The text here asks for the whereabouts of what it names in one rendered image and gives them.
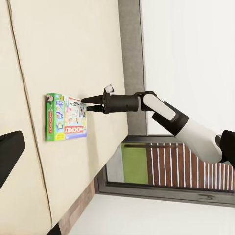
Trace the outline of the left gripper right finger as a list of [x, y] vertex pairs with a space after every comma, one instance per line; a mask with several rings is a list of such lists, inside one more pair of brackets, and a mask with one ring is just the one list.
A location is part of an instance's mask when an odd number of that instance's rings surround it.
[[220, 150], [235, 170], [235, 132], [224, 130], [220, 136]]

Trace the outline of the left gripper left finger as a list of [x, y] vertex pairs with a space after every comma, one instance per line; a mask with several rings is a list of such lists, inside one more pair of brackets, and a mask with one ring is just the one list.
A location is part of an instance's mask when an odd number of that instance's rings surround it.
[[24, 149], [24, 136], [20, 130], [0, 136], [0, 189]]

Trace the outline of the board game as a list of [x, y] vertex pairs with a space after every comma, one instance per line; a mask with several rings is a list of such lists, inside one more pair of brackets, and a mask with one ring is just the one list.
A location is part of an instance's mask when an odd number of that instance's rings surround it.
[[80, 99], [47, 95], [47, 141], [87, 137], [87, 107]]

